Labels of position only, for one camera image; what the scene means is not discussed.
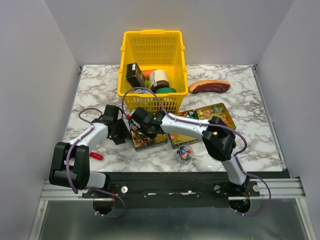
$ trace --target white marble surface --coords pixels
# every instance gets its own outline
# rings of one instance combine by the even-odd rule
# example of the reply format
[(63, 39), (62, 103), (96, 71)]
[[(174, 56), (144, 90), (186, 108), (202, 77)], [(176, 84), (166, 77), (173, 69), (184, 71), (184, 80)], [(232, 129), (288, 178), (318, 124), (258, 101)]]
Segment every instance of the white marble surface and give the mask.
[[(247, 171), (281, 171), (280, 158), (273, 141), (265, 109), (255, 82), (252, 69), (247, 65), (188, 65), (189, 85), (206, 79), (225, 80), (231, 88), (219, 93), (189, 93), (184, 98), (181, 111), (207, 105), (224, 103), (236, 130), (244, 135), (248, 148), (239, 155)], [(94, 107), (101, 111), (106, 104), (121, 105), (117, 95), (119, 65), (86, 65), (83, 68), (76, 97), (68, 123), (65, 141), (79, 136), (88, 124), (78, 118), (84, 108)], [(95, 111), (83, 115), (88, 120), (98, 116)], [(236, 138), (237, 149), (243, 143)], [(104, 157), (103, 161), (90, 158), (90, 169), (106, 172), (220, 172), (222, 164), (211, 158), (202, 142), (191, 145), (195, 158), (189, 165), (176, 161), (176, 151), (168, 143), (149, 150), (135, 152), (131, 140), (115, 145), (106, 139), (94, 150)]]

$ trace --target red marker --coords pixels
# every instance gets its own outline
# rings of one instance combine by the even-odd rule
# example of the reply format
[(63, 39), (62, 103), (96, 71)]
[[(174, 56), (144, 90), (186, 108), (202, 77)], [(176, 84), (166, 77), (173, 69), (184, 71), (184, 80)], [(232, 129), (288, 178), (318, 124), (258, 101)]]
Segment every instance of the red marker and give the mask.
[(104, 156), (102, 156), (99, 153), (93, 152), (93, 151), (90, 152), (90, 157), (93, 157), (93, 158), (98, 159), (98, 160), (103, 160), (104, 159)]

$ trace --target yellow plastic basket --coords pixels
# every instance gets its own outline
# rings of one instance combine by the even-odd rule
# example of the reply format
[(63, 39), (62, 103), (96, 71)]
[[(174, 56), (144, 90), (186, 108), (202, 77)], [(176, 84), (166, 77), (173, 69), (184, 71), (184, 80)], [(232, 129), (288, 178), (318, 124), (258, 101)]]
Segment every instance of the yellow plastic basket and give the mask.
[[(126, 79), (127, 64), (138, 63), (141, 70), (162, 69), (166, 72), (175, 93), (161, 93), (157, 96), (170, 113), (179, 111), (182, 100), (188, 94), (185, 46), (182, 33), (176, 30), (127, 31), (121, 47), (118, 96), (124, 97), (131, 85)], [(129, 111), (142, 107), (151, 113), (161, 110), (152, 94), (128, 93), (124, 99)]]

